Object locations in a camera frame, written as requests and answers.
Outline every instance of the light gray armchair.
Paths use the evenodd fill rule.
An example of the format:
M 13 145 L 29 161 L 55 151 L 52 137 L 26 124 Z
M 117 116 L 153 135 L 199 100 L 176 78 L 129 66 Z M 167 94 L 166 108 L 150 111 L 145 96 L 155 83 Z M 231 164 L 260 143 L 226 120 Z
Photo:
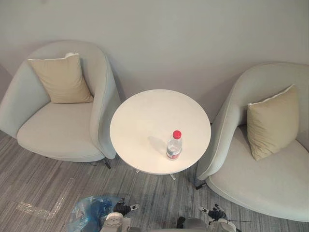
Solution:
M 109 127 L 120 105 L 110 64 L 104 53 L 86 42 L 48 44 L 28 58 L 62 58 L 79 53 L 84 78 L 94 101 L 53 104 L 25 60 L 17 70 L 0 105 L 0 130 L 24 148 L 57 160 L 90 162 L 116 155 Z
M 247 140 L 247 104 L 295 84 L 300 124 L 295 141 L 255 161 Z M 197 178 L 224 198 L 279 218 L 309 221 L 309 66 L 272 63 L 247 70 L 211 126 L 210 145 Z

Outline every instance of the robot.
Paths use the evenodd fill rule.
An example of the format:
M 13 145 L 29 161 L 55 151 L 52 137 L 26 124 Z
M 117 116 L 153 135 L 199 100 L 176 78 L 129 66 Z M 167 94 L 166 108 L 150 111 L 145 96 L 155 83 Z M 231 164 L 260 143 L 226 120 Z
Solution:
M 131 219 L 124 217 L 131 210 L 138 209 L 139 205 L 128 206 L 124 199 L 116 204 L 113 213 L 107 215 L 100 232 L 129 232 Z M 227 219 L 225 212 L 216 204 L 212 210 L 199 206 L 201 212 L 207 213 L 211 220 L 208 225 L 198 218 L 180 217 L 177 221 L 177 229 L 164 229 L 164 232 L 241 232 Z

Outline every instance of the white round table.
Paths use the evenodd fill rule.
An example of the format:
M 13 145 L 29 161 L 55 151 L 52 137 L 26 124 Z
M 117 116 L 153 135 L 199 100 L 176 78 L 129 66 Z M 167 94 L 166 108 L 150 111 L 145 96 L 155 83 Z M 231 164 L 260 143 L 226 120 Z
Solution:
M 166 155 L 167 141 L 180 130 L 183 150 L 176 160 Z M 190 97 L 172 90 L 138 93 L 112 117 L 112 144 L 128 165 L 150 174 L 173 174 L 196 163 L 205 153 L 211 126 L 203 108 Z

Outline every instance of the beige pillow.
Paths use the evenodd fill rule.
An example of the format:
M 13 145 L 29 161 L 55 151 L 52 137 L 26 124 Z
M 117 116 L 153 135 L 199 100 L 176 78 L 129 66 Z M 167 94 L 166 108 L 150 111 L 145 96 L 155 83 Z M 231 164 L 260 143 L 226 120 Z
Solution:
M 28 59 L 52 103 L 93 102 L 84 80 L 79 54 L 59 59 Z
M 248 140 L 255 160 L 280 151 L 298 133 L 299 109 L 295 85 L 261 102 L 249 103 Z

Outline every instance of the plastic bag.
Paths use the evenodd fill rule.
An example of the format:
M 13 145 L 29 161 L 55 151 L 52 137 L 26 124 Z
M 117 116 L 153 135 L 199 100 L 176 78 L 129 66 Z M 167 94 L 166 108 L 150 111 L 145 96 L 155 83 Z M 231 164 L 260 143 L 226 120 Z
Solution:
M 67 232 L 99 232 L 105 218 L 119 200 L 120 198 L 109 196 L 82 199 L 71 213 Z

